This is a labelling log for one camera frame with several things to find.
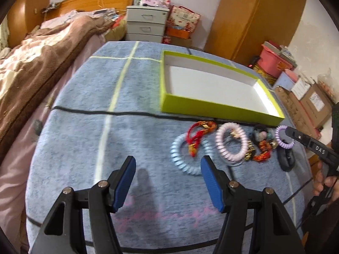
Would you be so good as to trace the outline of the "large brown cardboard box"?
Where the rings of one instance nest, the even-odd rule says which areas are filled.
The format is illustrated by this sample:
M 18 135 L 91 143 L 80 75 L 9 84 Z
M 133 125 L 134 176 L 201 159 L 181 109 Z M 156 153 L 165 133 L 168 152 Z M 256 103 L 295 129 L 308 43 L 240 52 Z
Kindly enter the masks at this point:
M 287 109 L 297 130 L 315 139 L 321 138 L 321 130 L 332 115 L 332 102 L 313 84 L 299 101 L 294 93 L 277 86 L 275 93 Z

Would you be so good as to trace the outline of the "blue patterned tablecloth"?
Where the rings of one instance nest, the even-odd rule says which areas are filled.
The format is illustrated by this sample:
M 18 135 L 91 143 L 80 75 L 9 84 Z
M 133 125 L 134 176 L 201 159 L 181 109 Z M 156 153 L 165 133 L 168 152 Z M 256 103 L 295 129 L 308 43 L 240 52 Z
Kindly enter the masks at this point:
M 163 51 L 254 70 L 200 51 L 151 42 L 109 42 L 59 93 L 40 134 L 26 190 L 31 253 L 301 253 L 302 214 L 312 174 L 303 146 L 296 165 L 228 166 L 224 135 L 246 152 L 259 123 L 162 112 Z M 270 130 L 277 126 L 267 126 Z M 200 169 L 204 155 L 229 178 L 227 210 L 212 204 Z M 108 178 L 127 156 L 136 173 L 124 205 L 111 213 Z

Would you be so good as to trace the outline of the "yellow patterned tin box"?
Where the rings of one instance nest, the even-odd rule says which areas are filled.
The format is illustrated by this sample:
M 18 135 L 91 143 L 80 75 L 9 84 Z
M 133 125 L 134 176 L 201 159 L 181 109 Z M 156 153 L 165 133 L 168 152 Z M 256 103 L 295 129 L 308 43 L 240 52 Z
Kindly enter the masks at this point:
M 263 69 L 260 68 L 259 65 L 255 64 L 253 66 L 253 70 L 255 70 L 259 75 L 261 75 L 270 86 L 273 86 L 276 83 L 277 78 L 265 72 Z

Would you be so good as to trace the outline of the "pink plastic storage bin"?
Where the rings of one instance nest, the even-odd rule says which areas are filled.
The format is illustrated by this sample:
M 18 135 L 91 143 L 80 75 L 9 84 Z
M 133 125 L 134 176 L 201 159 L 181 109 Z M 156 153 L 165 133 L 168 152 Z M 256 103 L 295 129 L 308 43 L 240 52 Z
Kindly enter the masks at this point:
M 265 45 L 262 45 L 260 59 L 257 64 L 267 74 L 275 78 L 278 78 L 285 69 L 292 70 L 293 68 L 292 64 L 281 58 Z

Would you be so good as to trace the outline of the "green shallow cardboard tray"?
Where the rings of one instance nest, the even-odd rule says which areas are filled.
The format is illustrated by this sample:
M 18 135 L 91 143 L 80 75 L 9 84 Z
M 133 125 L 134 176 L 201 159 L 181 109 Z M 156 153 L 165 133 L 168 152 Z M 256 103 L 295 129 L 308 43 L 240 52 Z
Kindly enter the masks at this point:
M 181 115 L 278 126 L 285 115 L 257 76 L 207 58 L 163 51 L 160 109 Z

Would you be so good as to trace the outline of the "brown fleece blanket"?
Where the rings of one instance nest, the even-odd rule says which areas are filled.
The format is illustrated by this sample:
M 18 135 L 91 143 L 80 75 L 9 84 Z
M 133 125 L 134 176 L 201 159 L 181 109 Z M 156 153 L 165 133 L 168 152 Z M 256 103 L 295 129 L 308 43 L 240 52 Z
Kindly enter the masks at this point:
M 83 15 L 30 34 L 1 60 L 1 158 L 89 39 L 113 21 Z

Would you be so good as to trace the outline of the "large wooden wardrobe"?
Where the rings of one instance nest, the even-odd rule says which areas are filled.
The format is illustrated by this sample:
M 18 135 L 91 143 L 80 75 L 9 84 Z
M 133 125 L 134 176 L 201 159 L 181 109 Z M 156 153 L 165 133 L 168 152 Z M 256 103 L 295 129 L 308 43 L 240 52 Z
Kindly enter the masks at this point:
M 306 0 L 220 0 L 204 50 L 249 65 L 264 41 L 290 44 Z

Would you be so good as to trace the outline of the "cola bottle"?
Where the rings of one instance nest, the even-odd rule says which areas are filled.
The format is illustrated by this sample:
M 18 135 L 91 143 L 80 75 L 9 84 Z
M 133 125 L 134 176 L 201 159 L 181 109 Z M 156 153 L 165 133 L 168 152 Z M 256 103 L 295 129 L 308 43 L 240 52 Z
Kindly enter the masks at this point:
M 163 44 L 171 44 L 171 37 L 170 36 L 163 36 L 162 43 Z

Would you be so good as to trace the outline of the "orange box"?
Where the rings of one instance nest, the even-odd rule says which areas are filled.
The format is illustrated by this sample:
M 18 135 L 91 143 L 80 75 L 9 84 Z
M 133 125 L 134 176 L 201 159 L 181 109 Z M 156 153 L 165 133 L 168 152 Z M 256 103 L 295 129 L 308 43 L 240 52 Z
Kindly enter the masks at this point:
M 180 39 L 189 39 L 190 38 L 190 31 L 188 30 L 184 30 L 184 29 L 175 29 L 175 28 L 171 28 L 171 27 L 166 27 L 165 29 L 165 33 L 168 36 L 171 37 L 177 37 Z

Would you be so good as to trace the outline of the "grey three-drawer nightstand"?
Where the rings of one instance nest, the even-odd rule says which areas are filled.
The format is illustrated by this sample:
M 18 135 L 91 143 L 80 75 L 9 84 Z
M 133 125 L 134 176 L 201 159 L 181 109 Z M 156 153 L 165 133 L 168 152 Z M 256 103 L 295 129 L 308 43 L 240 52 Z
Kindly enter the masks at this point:
M 162 43 L 169 12 L 163 7 L 128 6 L 126 40 Z

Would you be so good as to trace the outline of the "red floral gift bag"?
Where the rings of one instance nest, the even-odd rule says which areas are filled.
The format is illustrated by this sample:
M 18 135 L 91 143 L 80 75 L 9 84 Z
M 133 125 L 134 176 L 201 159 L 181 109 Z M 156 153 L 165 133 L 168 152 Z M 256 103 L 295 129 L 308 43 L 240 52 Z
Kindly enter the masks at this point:
M 193 33 L 201 15 L 183 6 L 173 6 L 167 24 Z

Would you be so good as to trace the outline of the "wooden bed headboard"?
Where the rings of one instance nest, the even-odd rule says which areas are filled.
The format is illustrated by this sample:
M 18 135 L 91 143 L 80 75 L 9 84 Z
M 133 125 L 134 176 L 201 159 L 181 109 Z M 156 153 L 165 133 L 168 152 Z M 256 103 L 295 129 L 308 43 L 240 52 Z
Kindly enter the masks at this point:
M 60 17 L 66 13 L 77 11 L 95 11 L 114 8 L 118 13 L 124 13 L 134 0 L 64 0 L 56 9 L 46 14 L 46 20 Z

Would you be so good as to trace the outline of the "corner wooden wardrobe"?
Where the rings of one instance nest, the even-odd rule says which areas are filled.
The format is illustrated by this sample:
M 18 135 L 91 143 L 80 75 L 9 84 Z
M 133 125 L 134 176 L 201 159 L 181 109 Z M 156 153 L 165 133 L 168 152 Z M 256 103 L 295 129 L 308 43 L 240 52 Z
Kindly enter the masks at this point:
M 41 25 L 44 15 L 43 8 L 49 5 L 49 0 L 16 0 L 9 12 L 7 21 L 9 27 L 8 45 L 14 48 L 37 25 Z

